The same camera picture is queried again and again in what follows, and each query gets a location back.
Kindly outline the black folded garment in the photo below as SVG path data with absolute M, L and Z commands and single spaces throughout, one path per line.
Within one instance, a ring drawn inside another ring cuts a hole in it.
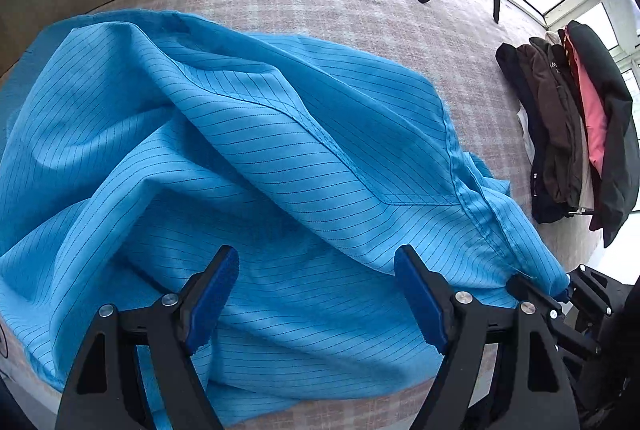
M 568 216 L 568 207 L 555 202 L 544 184 L 544 161 L 549 135 L 542 122 L 532 89 L 521 68 L 518 51 L 510 44 L 500 44 L 496 51 L 496 61 L 521 104 L 518 121 L 526 138 L 525 151 L 532 166 L 529 177 L 532 217 L 538 224 L 559 221 Z

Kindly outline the blue striped zip coat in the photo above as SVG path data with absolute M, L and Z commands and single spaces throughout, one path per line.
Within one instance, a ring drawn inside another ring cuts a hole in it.
M 567 287 L 434 86 L 390 60 L 130 10 L 50 26 L 9 85 L 28 94 L 1 158 L 1 313 L 52 388 L 100 306 L 148 306 L 224 245 L 238 280 L 193 360 L 224 424 L 436 374 L 401 246 L 492 306 L 516 274 Z

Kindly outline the brown folded garment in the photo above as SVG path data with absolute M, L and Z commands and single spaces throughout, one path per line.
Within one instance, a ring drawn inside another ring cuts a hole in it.
M 516 49 L 525 79 L 532 91 L 548 134 L 544 151 L 544 185 L 551 198 L 572 211 L 582 198 L 582 118 L 555 56 L 554 45 L 530 37 Z

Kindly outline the pink folded garment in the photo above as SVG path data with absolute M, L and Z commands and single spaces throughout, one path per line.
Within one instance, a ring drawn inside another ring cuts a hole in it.
M 570 38 L 567 27 L 564 28 L 564 37 L 563 46 L 565 46 L 565 51 L 570 59 L 570 68 L 572 68 L 574 74 L 585 115 L 588 158 L 598 175 L 602 176 L 606 128 L 608 127 L 602 101 L 588 75 L 586 66 L 577 52 L 576 46 L 574 46 L 574 41 Z

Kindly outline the pink plaid table cloth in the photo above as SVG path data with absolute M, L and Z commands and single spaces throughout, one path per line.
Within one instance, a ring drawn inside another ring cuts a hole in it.
M 303 34 L 351 46 L 420 72 L 447 103 L 465 150 L 511 184 L 523 209 L 532 203 L 530 164 L 518 99 L 495 59 L 544 27 L 510 2 L 492 0 L 113 0 L 110 10 L 148 8 L 203 16 L 240 31 Z

